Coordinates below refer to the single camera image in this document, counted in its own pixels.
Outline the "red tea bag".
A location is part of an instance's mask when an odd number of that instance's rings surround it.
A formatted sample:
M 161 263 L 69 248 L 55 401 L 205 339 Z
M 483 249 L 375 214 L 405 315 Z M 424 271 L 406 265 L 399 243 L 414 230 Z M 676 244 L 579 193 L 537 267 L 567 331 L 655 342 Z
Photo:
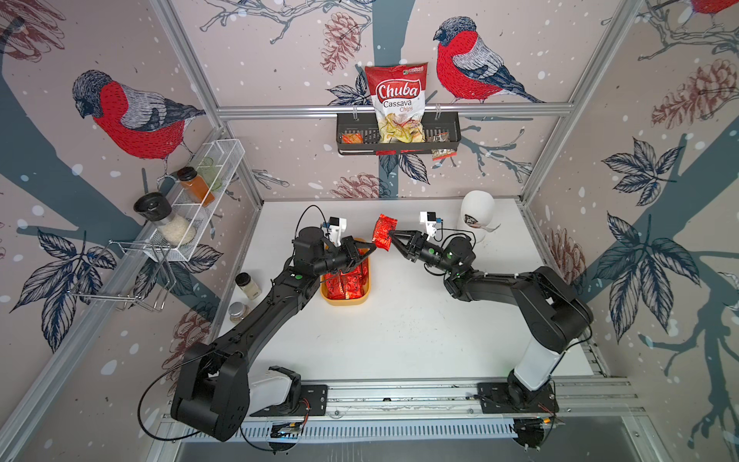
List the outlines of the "red tea bag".
M 375 229 L 373 229 L 373 243 L 379 249 L 389 251 L 392 246 L 392 238 L 390 236 L 392 231 L 396 230 L 398 221 L 381 214 L 375 223 Z

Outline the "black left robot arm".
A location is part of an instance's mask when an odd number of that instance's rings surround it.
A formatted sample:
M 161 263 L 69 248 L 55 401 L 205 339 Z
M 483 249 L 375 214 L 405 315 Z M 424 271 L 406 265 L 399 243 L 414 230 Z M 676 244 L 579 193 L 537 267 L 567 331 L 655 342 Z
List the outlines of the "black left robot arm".
M 171 418 L 221 442 L 233 437 L 248 414 L 249 372 L 268 342 L 319 292 L 325 275 L 350 273 L 376 250 L 344 237 L 336 246 L 321 229 L 305 227 L 293 240 L 292 257 L 266 297 L 235 327 L 184 355 Z

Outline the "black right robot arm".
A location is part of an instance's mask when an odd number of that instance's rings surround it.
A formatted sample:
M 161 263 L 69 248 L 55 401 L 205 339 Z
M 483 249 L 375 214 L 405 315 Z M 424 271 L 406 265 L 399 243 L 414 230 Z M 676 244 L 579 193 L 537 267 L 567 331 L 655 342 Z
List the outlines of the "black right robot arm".
M 404 258 L 439 270 L 446 290 L 456 300 L 492 301 L 519 308 L 531 340 L 506 383 L 498 383 L 492 394 L 479 398 L 502 411 L 555 411 L 556 404 L 547 404 L 554 400 L 552 373 L 594 321 L 592 310 L 578 298 L 577 291 L 547 266 L 513 275 L 474 269 L 475 241 L 462 233 L 453 235 L 446 246 L 438 246 L 421 231 L 394 230 L 389 236 Z

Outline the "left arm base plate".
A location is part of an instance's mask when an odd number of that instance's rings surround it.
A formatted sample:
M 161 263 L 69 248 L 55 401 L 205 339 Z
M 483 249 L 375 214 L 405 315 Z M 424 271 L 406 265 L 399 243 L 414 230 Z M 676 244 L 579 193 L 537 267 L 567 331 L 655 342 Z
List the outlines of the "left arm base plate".
M 302 385 L 296 405 L 279 404 L 255 411 L 250 417 L 305 417 L 326 414 L 328 386 L 325 384 Z

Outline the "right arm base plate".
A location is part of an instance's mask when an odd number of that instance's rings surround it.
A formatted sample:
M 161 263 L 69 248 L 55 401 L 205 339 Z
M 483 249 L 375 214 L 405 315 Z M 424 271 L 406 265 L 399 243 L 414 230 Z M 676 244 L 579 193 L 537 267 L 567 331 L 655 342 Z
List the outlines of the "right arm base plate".
M 534 414 L 559 412 L 552 381 L 537 391 L 503 381 L 479 382 L 475 398 L 484 414 Z

